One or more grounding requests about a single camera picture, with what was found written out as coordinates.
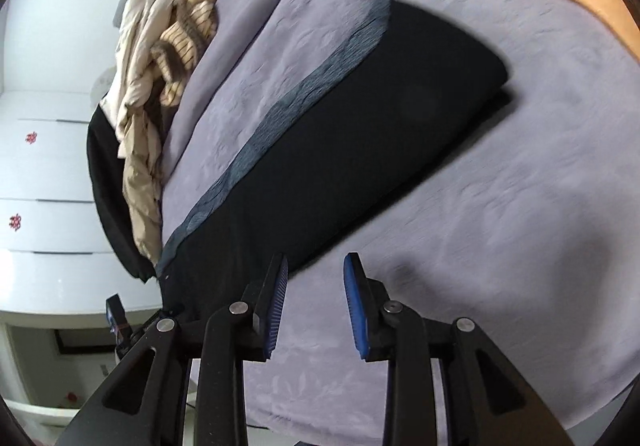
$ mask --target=red sticker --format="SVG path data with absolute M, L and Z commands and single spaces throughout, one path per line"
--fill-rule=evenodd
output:
M 20 223 L 22 222 L 22 217 L 16 213 L 13 217 L 9 217 L 9 227 L 17 231 L 20 229 Z

